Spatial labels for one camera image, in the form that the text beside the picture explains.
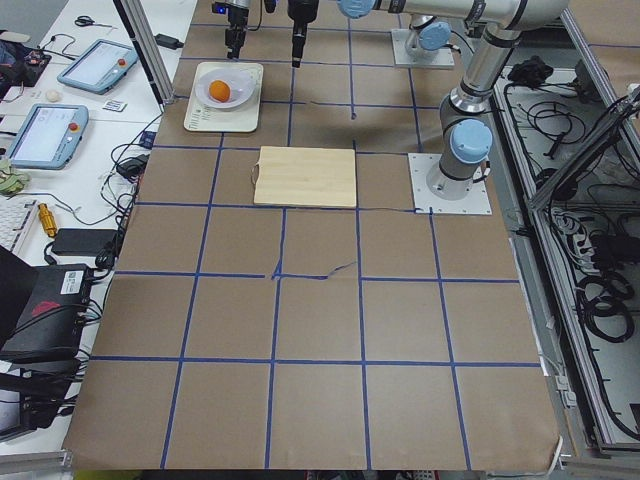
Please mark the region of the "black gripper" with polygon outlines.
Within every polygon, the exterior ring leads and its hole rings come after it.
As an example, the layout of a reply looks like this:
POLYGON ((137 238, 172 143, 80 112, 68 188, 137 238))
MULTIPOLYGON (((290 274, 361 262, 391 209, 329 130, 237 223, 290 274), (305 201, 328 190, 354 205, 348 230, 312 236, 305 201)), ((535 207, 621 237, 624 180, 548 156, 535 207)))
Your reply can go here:
POLYGON ((238 59, 241 48, 244 46, 249 10, 244 7, 228 7, 227 18, 229 25, 225 30, 225 45, 228 58, 238 59))
POLYGON ((288 0, 287 14, 294 22, 292 30, 292 66, 301 66, 301 57, 306 43, 308 25, 317 18, 318 0, 288 0))

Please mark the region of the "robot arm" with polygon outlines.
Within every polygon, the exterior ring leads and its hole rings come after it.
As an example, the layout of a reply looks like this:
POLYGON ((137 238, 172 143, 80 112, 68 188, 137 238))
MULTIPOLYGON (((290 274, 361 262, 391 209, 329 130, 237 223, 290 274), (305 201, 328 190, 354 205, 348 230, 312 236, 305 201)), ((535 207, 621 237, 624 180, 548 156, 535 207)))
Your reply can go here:
POLYGON ((363 121, 347 120, 343 106, 296 106, 291 114, 291 144, 296 147, 354 148, 360 152, 391 154, 439 147, 447 154, 445 139, 455 122, 482 121, 493 87, 507 60, 526 31, 540 29, 557 19, 566 1, 339 1, 340 12, 360 19, 373 11, 446 17, 485 24, 460 82, 443 97, 441 125, 424 137, 418 119, 408 113, 374 107, 363 121), (414 124, 417 132, 409 137, 414 124))
MULTIPOLYGON (((339 1, 340 10, 349 18, 361 18, 364 13, 356 12, 356 7, 369 7, 375 1, 339 1)), ((250 1, 213 1, 211 10, 214 14, 227 15, 228 27, 225 29, 225 46, 228 59, 238 59, 244 46, 248 27, 250 1)), ((288 1, 287 15, 293 21, 291 64, 299 68, 303 58, 307 39, 308 25, 318 15, 318 1, 288 1)), ((440 21, 434 16, 413 15, 405 40, 405 50, 415 56, 426 52, 435 52, 444 48, 451 37, 448 22, 440 21)))

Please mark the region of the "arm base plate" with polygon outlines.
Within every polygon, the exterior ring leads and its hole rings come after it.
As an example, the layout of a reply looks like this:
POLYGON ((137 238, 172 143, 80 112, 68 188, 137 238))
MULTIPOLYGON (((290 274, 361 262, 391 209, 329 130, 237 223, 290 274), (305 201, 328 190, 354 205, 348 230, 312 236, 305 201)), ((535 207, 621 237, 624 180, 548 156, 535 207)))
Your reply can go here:
POLYGON ((391 42, 396 66, 444 70, 451 70, 455 67, 453 54, 448 47, 429 51, 418 46, 415 52, 410 53, 406 48, 406 40, 408 38, 408 29, 391 30, 391 42))
POLYGON ((480 166, 471 179, 452 180, 440 171, 440 154, 409 153, 414 210, 421 214, 491 215, 480 166))

